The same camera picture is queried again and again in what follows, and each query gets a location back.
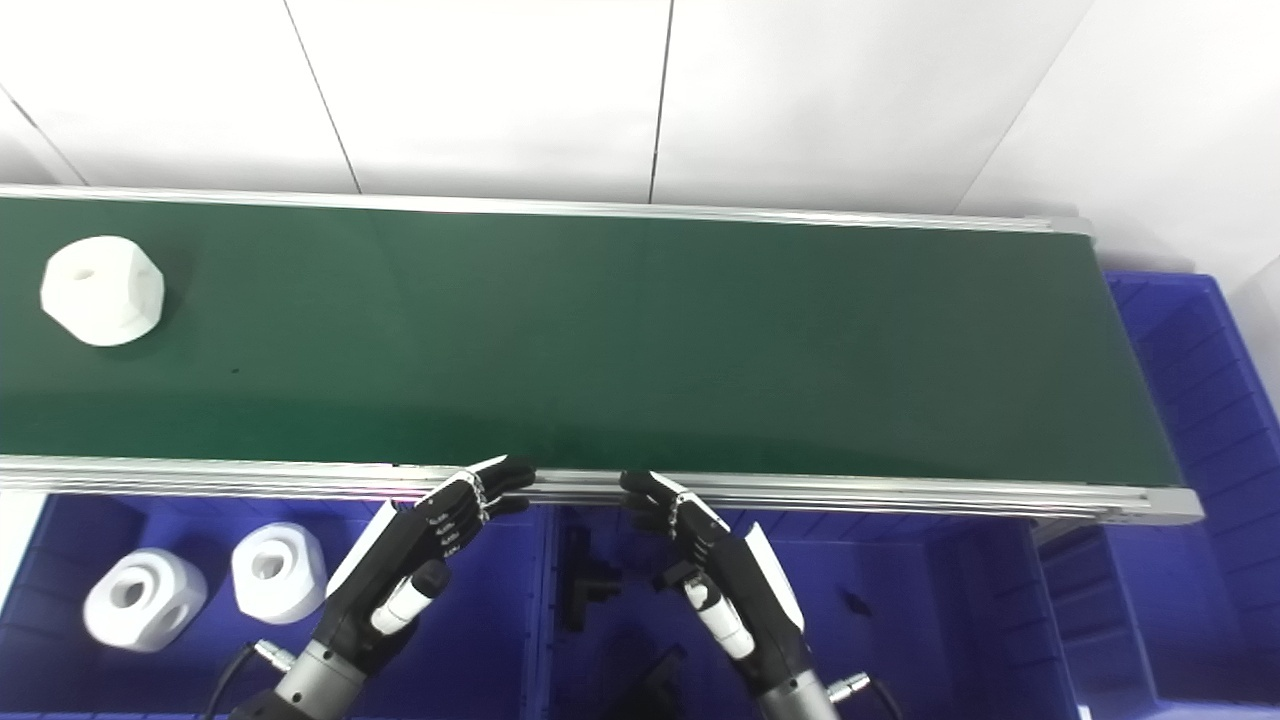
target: robotic hand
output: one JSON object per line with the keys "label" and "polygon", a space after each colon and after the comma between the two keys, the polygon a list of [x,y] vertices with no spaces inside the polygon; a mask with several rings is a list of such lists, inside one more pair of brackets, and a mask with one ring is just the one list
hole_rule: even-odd
{"label": "robotic hand", "polygon": [[838,720],[833,698],[861,689],[854,685],[865,675],[831,691],[818,679],[804,615],[759,524],[745,538],[733,536],[701,498],[658,473],[623,473],[621,484],[632,523],[671,536],[686,562],[668,570],[666,584],[684,589],[764,716]]}
{"label": "robotic hand", "polygon": [[284,678],[237,707],[232,720],[343,717],[365,680],[399,653],[417,615],[444,591],[444,560],[490,518],[529,507],[527,498],[503,493],[534,479],[532,466],[499,456],[460,470],[412,506],[387,502],[330,580],[303,653],[292,659],[276,650],[273,664],[287,670]]}

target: cable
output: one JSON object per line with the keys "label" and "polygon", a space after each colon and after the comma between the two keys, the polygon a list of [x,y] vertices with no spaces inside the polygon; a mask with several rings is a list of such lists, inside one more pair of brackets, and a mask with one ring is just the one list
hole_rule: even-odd
{"label": "cable", "polygon": [[876,693],[876,698],[879,700],[881,706],[884,707],[884,712],[893,720],[902,720],[902,708],[897,705],[897,701],[893,700],[893,696],[890,694],[888,687],[876,678],[872,678],[870,685],[872,692]]}
{"label": "cable", "polygon": [[223,674],[218,678],[218,684],[214,685],[214,694],[209,697],[209,706],[205,707],[205,714],[200,716],[200,720],[214,720],[214,715],[218,714],[218,703],[227,693],[227,685],[232,684],[236,674],[241,671],[250,657],[253,657],[255,652],[253,643],[244,643],[227,664],[227,667],[223,667]]}

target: connector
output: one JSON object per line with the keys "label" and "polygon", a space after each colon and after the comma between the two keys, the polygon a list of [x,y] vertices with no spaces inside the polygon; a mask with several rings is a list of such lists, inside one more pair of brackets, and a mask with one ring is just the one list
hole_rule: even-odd
{"label": "connector", "polygon": [[854,693],[867,689],[870,684],[872,678],[867,673],[850,675],[827,685],[827,697],[831,700],[832,705],[836,705],[849,700],[854,696]]}
{"label": "connector", "polygon": [[293,667],[293,661],[298,657],[271,641],[257,641],[253,643],[253,652],[262,660],[271,664],[280,673],[288,673]]}

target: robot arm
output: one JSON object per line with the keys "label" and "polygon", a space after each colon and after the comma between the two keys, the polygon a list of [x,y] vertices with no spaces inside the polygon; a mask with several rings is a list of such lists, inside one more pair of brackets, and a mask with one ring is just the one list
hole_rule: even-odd
{"label": "robot arm", "polygon": [[527,498],[504,492],[534,482],[530,465],[494,457],[456,473],[417,503],[388,502],[330,583],[306,650],[273,691],[232,711],[233,720],[340,720],[365,680],[413,634],[413,623],[449,583],[444,560],[492,516],[518,512]]}
{"label": "robot arm", "polygon": [[746,537],[684,486],[652,471],[623,473],[625,505],[640,529],[668,534],[685,559],[663,584],[678,587],[733,661],[768,720],[838,720],[835,703],[865,674],[827,688],[804,639],[804,615],[759,525]]}

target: blue storage crate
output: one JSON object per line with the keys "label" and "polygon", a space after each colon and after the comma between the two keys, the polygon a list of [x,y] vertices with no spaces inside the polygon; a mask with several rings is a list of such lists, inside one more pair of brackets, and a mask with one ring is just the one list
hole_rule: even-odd
{"label": "blue storage crate", "polygon": [[[0,720],[191,720],[243,642],[301,648],[316,621],[248,619],[227,577],[230,550],[259,525],[297,521],[330,571],[371,505],[260,500],[50,500],[0,616]],[[812,512],[726,512],[774,538],[828,680],[869,670],[909,716],[1068,720],[1069,680],[1021,520]],[[593,553],[625,569],[621,597],[588,610],[582,633],[556,629],[561,532],[591,530]],[[136,655],[95,643],[81,621],[88,588],[122,555],[166,547],[210,580],[209,605],[168,648]],[[689,651],[689,717],[751,717],[741,680],[692,610],[649,580],[671,560],[664,538],[634,533],[616,509],[534,509],[502,518],[451,560],[454,583],[422,616],[408,650],[370,683],[357,717],[591,719],[669,644]],[[869,615],[860,614],[864,605]],[[251,664],[227,706],[275,675]],[[870,697],[846,717],[877,717]]]}
{"label": "blue storage crate", "polygon": [[1203,523],[1078,530],[1042,548],[1094,719],[1280,719],[1280,429],[1217,284],[1111,273]]}
{"label": "blue storage crate", "polygon": [[[317,537],[332,573],[374,510],[364,502],[51,497],[0,615],[0,717],[191,720],[241,644],[268,638],[297,652],[319,619],[278,626],[242,615],[228,577],[236,543],[265,523],[294,521]],[[535,670],[550,630],[540,610],[548,516],[534,509],[499,518],[449,561],[456,582],[422,615],[404,652],[369,683],[353,716],[541,715],[545,683]],[[97,644],[81,618],[88,589],[138,547],[174,551],[201,569],[210,588],[192,624],[151,655]],[[264,665],[246,667],[224,711],[275,684],[278,674]]]}
{"label": "blue storage crate", "polygon": [[[590,555],[621,573],[622,593],[590,605],[585,628],[559,628],[552,717],[600,717],[663,652],[687,657],[676,684],[685,715],[754,717],[741,679],[677,592],[650,580],[673,560],[663,537],[632,530],[616,509],[562,509],[590,533]],[[724,512],[736,532],[759,521],[786,568],[826,682],[865,670],[906,717],[1076,717],[1028,523],[841,512]],[[566,564],[559,565],[561,571]],[[867,693],[841,715],[884,717]]]}

